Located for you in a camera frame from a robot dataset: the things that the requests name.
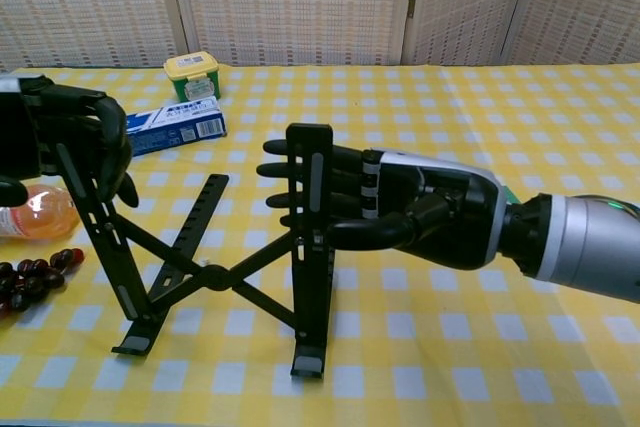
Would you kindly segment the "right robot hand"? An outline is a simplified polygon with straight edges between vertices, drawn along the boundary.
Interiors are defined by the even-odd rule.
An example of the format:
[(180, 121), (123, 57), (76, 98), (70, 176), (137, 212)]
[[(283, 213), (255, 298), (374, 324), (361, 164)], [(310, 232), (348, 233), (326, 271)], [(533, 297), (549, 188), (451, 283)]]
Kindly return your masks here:
[(396, 249), (459, 270), (496, 255), (506, 200), (483, 169), (389, 149), (316, 152), (284, 139), (263, 149), (286, 159), (259, 165), (258, 174), (301, 189), (267, 205), (289, 209), (285, 226), (320, 228), (336, 250)]

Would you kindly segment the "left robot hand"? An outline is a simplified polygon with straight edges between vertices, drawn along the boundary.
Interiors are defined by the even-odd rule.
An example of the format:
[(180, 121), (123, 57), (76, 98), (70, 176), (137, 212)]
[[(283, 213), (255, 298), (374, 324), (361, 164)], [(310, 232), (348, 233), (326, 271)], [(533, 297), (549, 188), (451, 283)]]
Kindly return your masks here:
[(26, 203), (25, 180), (56, 176), (54, 148), (69, 149), (73, 163), (97, 183), (101, 201), (114, 196), (139, 205), (127, 173), (132, 148), (126, 114), (106, 93), (60, 85), (44, 75), (1, 77), (1, 205)]

